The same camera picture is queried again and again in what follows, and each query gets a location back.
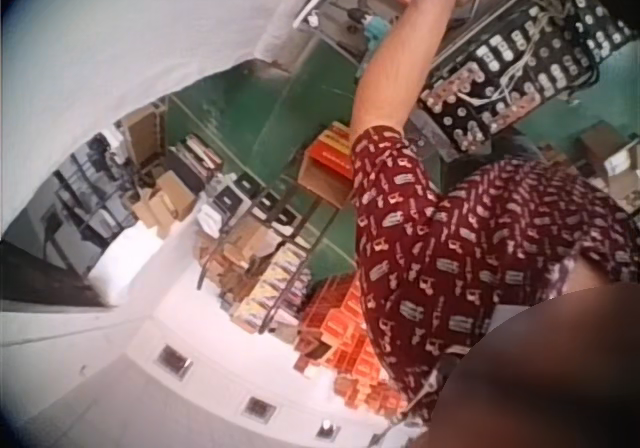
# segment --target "electronic device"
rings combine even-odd
[[[598,0],[549,8],[516,0],[431,73],[420,107],[458,156],[560,93],[595,84],[598,65],[636,36]]]

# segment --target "person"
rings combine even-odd
[[[456,1],[412,1],[368,65],[351,120],[367,329],[426,422],[447,377],[439,360],[461,359],[496,306],[633,281],[640,262],[629,216],[586,180],[540,161],[504,159],[447,196],[433,189],[402,130]]]
[[[561,296],[491,331],[411,448],[640,446],[639,287]]]

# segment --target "red patterned shirt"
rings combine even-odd
[[[391,128],[363,133],[352,156],[369,336],[409,400],[443,353],[487,332],[497,304],[562,294],[578,254],[612,281],[637,279],[640,238],[629,216],[561,169],[504,160],[442,197]],[[436,378],[415,407],[424,420],[442,387]]]

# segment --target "ceiling vent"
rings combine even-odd
[[[165,371],[168,371],[180,381],[184,380],[184,377],[187,376],[187,373],[189,373],[189,370],[191,370],[193,366],[192,360],[180,354],[169,345],[164,346],[156,362],[164,368]]]
[[[276,407],[262,401],[259,398],[251,397],[242,410],[242,414],[251,418],[252,420],[259,421],[265,425],[269,423],[269,420],[276,412]]]
[[[331,420],[323,420],[318,433],[316,433],[316,439],[333,442],[339,432],[339,426],[334,425]]]

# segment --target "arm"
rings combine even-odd
[[[376,125],[402,131],[456,0],[413,0],[369,63],[351,118],[353,139]]]

